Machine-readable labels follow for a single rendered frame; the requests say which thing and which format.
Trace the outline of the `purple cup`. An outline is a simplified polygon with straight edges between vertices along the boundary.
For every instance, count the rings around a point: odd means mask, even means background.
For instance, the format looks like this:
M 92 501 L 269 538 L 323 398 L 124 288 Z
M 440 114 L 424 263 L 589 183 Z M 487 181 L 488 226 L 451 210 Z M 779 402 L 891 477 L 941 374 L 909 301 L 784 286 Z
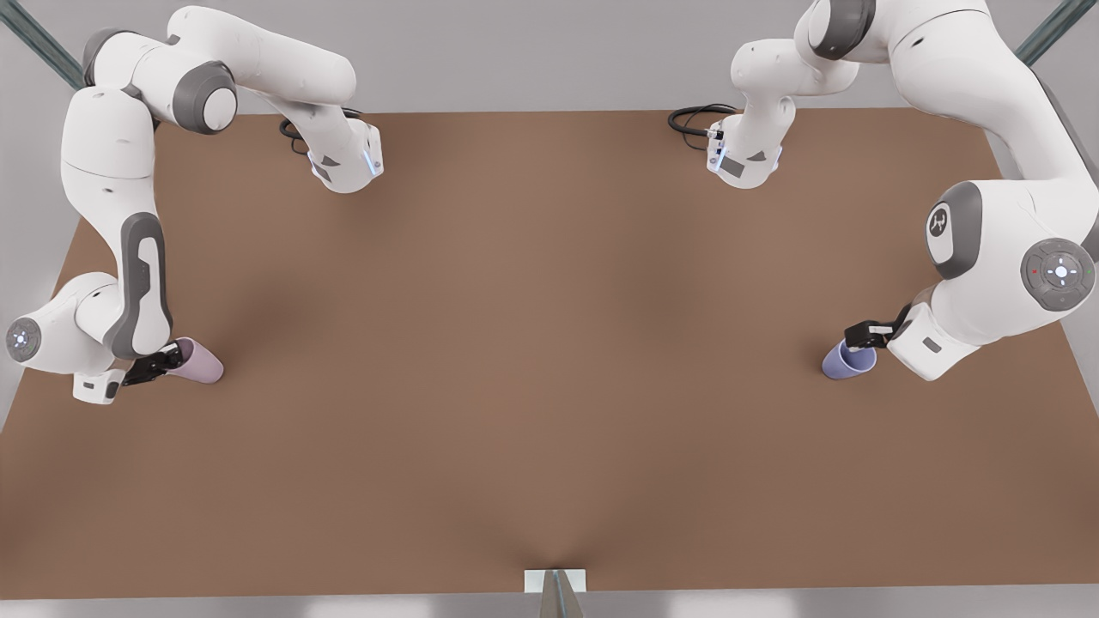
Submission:
M 850 379 L 872 371 L 877 363 L 875 347 L 848 347 L 847 342 L 840 341 L 822 360 L 822 372 L 829 379 Z

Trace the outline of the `pink cup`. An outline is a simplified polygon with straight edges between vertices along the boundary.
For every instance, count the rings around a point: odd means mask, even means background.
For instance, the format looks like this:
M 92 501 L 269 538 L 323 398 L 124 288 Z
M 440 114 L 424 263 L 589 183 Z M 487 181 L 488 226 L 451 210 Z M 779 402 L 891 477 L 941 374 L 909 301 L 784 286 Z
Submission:
M 203 344 L 190 336 L 181 336 L 173 344 L 175 347 L 167 361 L 168 374 L 203 384 L 214 384 L 222 377 L 223 364 Z

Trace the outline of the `silver frame post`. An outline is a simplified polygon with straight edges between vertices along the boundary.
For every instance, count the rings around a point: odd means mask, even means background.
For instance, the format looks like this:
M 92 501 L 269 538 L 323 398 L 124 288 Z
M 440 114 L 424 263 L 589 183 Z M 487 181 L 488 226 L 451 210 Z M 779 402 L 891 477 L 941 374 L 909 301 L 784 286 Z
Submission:
M 1033 67 L 1041 56 L 1075 27 L 1097 3 L 1099 0 L 1061 0 L 1050 16 L 1015 49 L 1017 58 L 1025 66 Z
M 577 597 L 585 591 L 586 570 L 525 570 L 525 593 L 539 593 L 539 618 L 585 618 Z
M 74 90 L 85 87 L 82 66 L 16 0 L 0 0 L 0 22 Z

